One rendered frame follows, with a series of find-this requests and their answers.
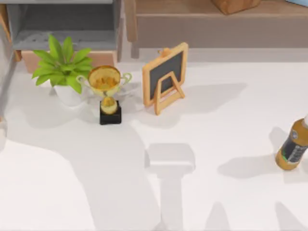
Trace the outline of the wooden framed blackboard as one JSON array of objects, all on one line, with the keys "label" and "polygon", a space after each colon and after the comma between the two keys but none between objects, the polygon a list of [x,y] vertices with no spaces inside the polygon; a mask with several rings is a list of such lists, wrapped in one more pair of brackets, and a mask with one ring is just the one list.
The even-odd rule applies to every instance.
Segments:
[{"label": "wooden framed blackboard", "polygon": [[186,42],[172,49],[164,48],[142,68],[143,104],[153,105],[157,116],[174,101],[185,97],[181,86],[185,81],[188,48]]}]

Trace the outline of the gold trophy with black base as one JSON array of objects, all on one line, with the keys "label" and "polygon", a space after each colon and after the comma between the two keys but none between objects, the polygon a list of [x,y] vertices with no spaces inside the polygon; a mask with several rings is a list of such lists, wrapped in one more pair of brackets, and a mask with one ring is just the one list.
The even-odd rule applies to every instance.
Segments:
[{"label": "gold trophy with black base", "polygon": [[87,77],[78,75],[76,81],[99,95],[100,125],[113,125],[122,122],[122,112],[119,102],[114,95],[132,79],[132,74],[123,73],[109,65],[102,65],[92,69]]}]

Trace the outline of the pale wooden drawer front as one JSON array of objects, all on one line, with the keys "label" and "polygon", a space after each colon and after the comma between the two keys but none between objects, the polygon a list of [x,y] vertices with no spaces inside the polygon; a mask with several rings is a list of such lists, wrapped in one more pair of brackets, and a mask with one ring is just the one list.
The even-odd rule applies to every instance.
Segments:
[{"label": "pale wooden drawer front", "polygon": [[[21,51],[28,73],[33,73],[38,67],[40,58],[33,51]],[[88,57],[92,59],[92,66],[115,66],[117,64],[117,51],[91,51]]]}]

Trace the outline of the green plant in white pot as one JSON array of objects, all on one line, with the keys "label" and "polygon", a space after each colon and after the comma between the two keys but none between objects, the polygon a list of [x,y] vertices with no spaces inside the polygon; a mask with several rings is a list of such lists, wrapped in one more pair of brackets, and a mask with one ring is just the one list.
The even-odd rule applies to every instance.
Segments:
[{"label": "green plant in white pot", "polygon": [[49,50],[33,50],[39,57],[38,67],[32,73],[36,86],[49,82],[56,96],[66,106],[76,107],[84,101],[83,87],[77,77],[86,77],[92,69],[91,48],[74,50],[71,37],[63,43],[48,37]]}]

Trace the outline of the wooden open shelf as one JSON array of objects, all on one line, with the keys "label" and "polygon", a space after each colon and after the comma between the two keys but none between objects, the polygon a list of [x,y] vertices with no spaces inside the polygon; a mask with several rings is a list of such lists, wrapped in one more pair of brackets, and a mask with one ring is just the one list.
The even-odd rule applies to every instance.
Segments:
[{"label": "wooden open shelf", "polygon": [[123,0],[132,57],[186,42],[196,49],[308,49],[308,7],[258,0],[225,15],[214,0]]}]

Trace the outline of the grey pierced drawer inside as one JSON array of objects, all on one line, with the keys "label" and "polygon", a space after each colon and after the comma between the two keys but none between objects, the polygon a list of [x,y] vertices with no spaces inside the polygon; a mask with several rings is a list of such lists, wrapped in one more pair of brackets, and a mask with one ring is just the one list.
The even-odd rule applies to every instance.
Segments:
[{"label": "grey pierced drawer inside", "polygon": [[48,37],[71,37],[74,50],[118,51],[122,0],[0,0],[17,60],[49,50]]}]

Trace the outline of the wooden basket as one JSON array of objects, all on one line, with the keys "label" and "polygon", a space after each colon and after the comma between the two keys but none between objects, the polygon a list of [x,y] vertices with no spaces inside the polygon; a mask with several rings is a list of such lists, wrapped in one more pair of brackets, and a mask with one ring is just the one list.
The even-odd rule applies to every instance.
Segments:
[{"label": "wooden basket", "polygon": [[230,15],[258,6],[261,0],[211,0],[211,2],[224,14]]}]

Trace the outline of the amber bottle with dark label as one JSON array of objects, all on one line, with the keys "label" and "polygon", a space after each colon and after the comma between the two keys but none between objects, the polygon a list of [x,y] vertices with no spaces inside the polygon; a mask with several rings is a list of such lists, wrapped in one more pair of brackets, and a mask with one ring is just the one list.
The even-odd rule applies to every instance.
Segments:
[{"label": "amber bottle with dark label", "polygon": [[293,123],[289,135],[275,156],[276,164],[283,170],[293,170],[308,149],[308,114]]}]

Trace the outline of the light blue object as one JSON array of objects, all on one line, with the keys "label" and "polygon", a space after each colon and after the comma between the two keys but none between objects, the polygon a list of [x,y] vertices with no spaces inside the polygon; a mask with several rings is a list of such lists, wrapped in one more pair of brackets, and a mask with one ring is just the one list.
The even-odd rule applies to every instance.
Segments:
[{"label": "light blue object", "polygon": [[308,7],[308,0],[286,0],[289,3],[297,4],[300,6]]}]

